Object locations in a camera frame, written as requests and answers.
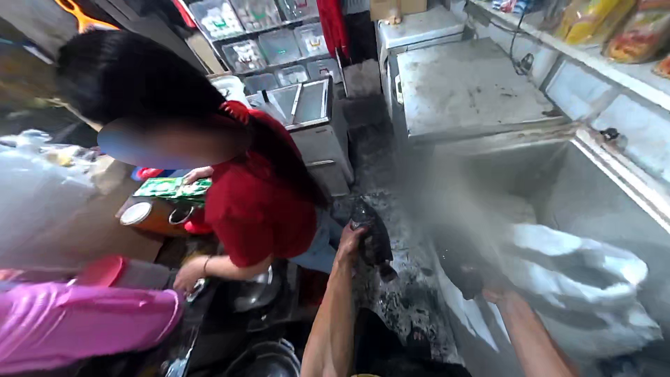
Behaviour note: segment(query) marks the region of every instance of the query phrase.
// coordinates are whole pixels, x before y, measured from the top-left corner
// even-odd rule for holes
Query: dark fish
[[[389,232],[377,211],[359,197],[354,202],[351,221],[353,229],[368,227],[360,245],[359,254],[363,262],[374,266],[384,282],[395,279],[398,273],[389,264],[393,260]]]

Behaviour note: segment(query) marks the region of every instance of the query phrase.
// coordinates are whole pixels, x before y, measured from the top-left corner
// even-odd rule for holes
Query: hair tie
[[[220,109],[227,112],[233,119],[240,121],[244,125],[249,124],[249,109],[240,101],[225,101]]]

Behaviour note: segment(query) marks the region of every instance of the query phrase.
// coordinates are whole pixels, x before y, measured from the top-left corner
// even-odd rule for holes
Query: wet floor
[[[388,119],[349,130],[350,159],[356,182],[352,193],[338,197],[334,217],[345,220],[353,200],[362,196],[382,217],[389,231],[398,277],[381,282],[371,268],[359,266],[354,278],[356,303],[374,311],[405,343],[412,328],[424,332],[437,362],[460,363],[448,309],[432,270],[430,252],[395,189],[393,127]]]

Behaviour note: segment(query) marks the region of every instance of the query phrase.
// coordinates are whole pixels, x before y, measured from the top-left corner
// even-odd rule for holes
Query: jeans
[[[289,260],[304,268],[329,274],[340,244],[342,229],[327,211],[316,209],[316,233],[312,244],[306,252]]]

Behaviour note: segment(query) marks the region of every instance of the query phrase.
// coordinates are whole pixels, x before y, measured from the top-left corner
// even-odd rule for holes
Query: green package
[[[183,184],[183,177],[149,178],[133,194],[134,197],[159,197],[165,199],[204,202],[204,195],[212,186],[211,178],[199,179],[192,184]]]
[[[172,197],[182,185],[182,177],[149,178],[135,191],[134,197]]]

